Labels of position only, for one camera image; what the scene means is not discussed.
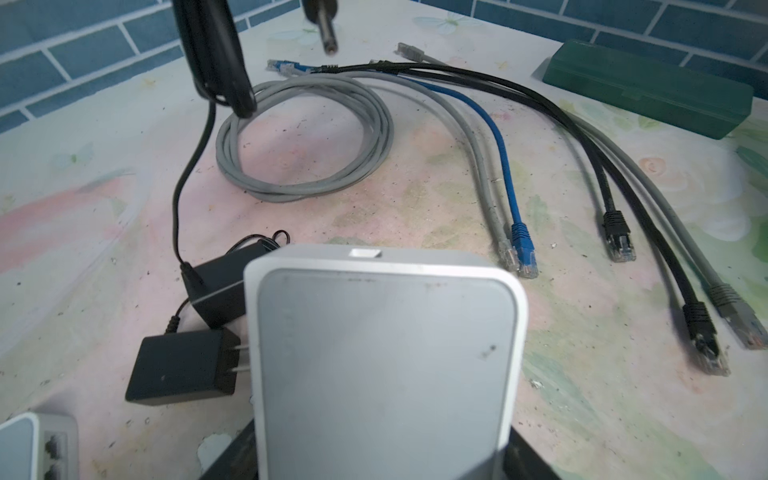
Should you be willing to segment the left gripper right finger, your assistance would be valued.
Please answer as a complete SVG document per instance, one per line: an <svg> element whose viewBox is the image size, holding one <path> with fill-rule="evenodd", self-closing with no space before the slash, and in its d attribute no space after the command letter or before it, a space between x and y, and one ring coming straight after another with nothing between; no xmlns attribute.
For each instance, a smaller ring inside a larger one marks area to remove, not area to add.
<svg viewBox="0 0 768 480"><path fill-rule="evenodd" d="M510 429L503 471L509 480L560 480L558 474L514 429Z"/></svg>

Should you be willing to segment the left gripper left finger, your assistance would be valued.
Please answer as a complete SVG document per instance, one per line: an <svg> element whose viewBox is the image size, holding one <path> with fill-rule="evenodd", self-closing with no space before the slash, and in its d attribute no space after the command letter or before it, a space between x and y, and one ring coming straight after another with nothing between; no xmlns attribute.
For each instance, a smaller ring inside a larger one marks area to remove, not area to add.
<svg viewBox="0 0 768 480"><path fill-rule="evenodd" d="M205 437L197 455L202 468L201 479L257 479L254 421L251 420L234 438L225 434Z"/></svg>

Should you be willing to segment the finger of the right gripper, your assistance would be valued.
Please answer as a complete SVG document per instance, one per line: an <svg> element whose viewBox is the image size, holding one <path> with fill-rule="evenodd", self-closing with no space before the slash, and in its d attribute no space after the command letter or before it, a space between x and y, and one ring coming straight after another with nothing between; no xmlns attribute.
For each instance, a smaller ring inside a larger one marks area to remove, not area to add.
<svg viewBox="0 0 768 480"><path fill-rule="evenodd" d="M249 118L257 103L238 32L225 0L173 0L182 49L199 95Z"/></svg>

